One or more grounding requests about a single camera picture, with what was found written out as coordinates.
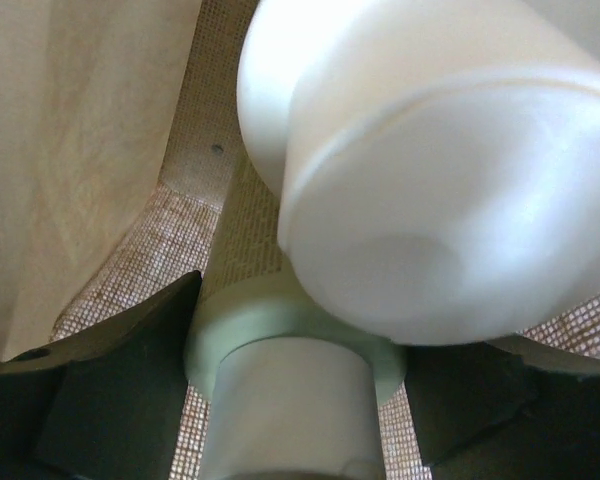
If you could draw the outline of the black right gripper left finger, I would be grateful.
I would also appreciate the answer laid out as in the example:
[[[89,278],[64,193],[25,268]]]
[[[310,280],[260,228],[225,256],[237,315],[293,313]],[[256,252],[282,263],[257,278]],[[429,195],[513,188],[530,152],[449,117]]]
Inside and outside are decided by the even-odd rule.
[[[187,394],[188,273],[140,304],[0,361],[0,479],[165,479]]]

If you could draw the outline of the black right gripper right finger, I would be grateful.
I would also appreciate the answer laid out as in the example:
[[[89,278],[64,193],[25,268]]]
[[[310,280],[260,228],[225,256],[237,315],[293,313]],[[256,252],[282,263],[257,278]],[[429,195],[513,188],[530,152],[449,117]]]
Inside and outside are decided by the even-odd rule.
[[[435,479],[600,479],[600,360],[538,342],[410,347],[404,380]]]

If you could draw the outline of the green bottle cream cap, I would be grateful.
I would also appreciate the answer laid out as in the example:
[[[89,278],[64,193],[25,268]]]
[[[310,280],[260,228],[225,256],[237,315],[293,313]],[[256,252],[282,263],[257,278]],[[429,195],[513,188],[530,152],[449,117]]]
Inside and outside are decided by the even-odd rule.
[[[276,243],[278,204],[255,176],[230,187],[185,350],[210,401],[203,479],[382,479],[378,406],[399,347],[302,290]]]

